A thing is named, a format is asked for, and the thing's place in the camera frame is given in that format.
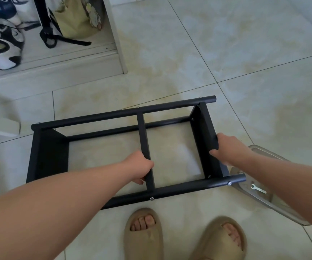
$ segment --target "yellow tote bag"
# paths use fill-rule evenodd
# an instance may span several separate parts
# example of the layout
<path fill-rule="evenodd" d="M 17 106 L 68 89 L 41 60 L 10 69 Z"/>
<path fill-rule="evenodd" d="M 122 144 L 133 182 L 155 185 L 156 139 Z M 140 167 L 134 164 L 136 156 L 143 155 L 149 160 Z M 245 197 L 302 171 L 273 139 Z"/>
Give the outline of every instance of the yellow tote bag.
<path fill-rule="evenodd" d="M 64 0 L 58 10 L 50 11 L 50 18 L 66 38 L 82 39 L 98 31 L 91 26 L 81 0 Z"/>

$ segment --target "black shelf frame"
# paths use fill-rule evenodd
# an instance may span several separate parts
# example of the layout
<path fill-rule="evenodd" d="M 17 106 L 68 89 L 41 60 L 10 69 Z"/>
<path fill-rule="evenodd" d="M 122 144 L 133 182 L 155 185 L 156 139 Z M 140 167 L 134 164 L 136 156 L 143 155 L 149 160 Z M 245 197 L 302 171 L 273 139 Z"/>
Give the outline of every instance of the black shelf frame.
<path fill-rule="evenodd" d="M 146 129 L 165 126 L 170 124 L 190 122 L 193 136 L 200 157 L 204 179 L 174 184 L 166 187 L 155 188 L 152 169 L 145 176 L 146 191 L 115 196 L 111 198 L 102 209 L 128 205 L 137 202 L 159 199 L 163 197 L 200 191 L 246 180 L 245 174 L 230 175 L 227 166 L 209 154 L 211 149 L 218 149 L 218 141 L 211 122 L 207 103 L 216 101 L 216 96 L 199 97 L 158 105 L 122 109 L 100 114 L 67 118 L 63 120 L 43 122 L 31 126 L 34 131 L 31 156 L 28 165 L 26 183 L 68 171 L 68 150 L 71 141 L 104 137 L 130 131 L 139 131 L 141 151 L 145 158 L 150 158 Z M 189 116 L 172 118 L 156 122 L 145 123 L 144 114 L 150 112 L 177 109 L 194 106 Z M 96 131 L 73 136 L 64 136 L 54 130 L 58 127 L 72 126 L 77 124 L 137 116 L 137 125 L 119 127 L 103 131 Z"/>

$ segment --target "forearm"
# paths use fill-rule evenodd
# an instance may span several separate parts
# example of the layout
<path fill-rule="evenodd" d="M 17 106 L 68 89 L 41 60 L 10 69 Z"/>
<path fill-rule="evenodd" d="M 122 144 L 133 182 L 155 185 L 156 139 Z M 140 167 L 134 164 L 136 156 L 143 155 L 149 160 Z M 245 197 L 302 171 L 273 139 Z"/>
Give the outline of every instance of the forearm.
<path fill-rule="evenodd" d="M 131 181 L 122 163 L 43 178 L 0 196 L 0 259 L 53 259 Z"/>
<path fill-rule="evenodd" d="M 312 167 L 254 154 L 238 167 L 312 224 Z"/>

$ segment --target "beige slipper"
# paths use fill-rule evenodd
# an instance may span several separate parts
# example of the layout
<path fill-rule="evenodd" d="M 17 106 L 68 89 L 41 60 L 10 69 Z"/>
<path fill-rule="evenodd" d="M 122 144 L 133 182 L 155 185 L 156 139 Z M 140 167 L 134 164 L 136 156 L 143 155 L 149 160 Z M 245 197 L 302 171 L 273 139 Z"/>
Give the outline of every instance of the beige slipper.
<path fill-rule="evenodd" d="M 135 220 L 148 214 L 155 219 L 153 227 L 141 231 L 130 230 Z M 144 208 L 130 216 L 125 227 L 123 245 L 126 260 L 163 260 L 162 227 L 154 210 Z"/>
<path fill-rule="evenodd" d="M 232 224 L 240 234 L 242 249 L 237 246 L 222 225 Z M 246 236 L 240 225 L 227 216 L 214 219 L 204 231 L 190 260 L 243 260 L 246 255 Z"/>

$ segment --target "wrench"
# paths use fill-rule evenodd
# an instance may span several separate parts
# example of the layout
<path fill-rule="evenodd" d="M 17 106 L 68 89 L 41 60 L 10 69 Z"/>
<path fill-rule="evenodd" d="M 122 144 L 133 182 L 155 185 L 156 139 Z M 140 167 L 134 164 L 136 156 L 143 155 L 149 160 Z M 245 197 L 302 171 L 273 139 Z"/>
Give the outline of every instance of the wrench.
<path fill-rule="evenodd" d="M 266 192 L 265 190 L 262 190 L 261 188 L 258 188 L 258 187 L 257 187 L 256 185 L 254 185 L 253 183 L 252 183 L 251 185 L 252 185 L 251 189 L 257 190 L 257 191 L 259 191 L 259 192 L 263 192 L 263 193 L 267 194 L 267 192 Z"/>

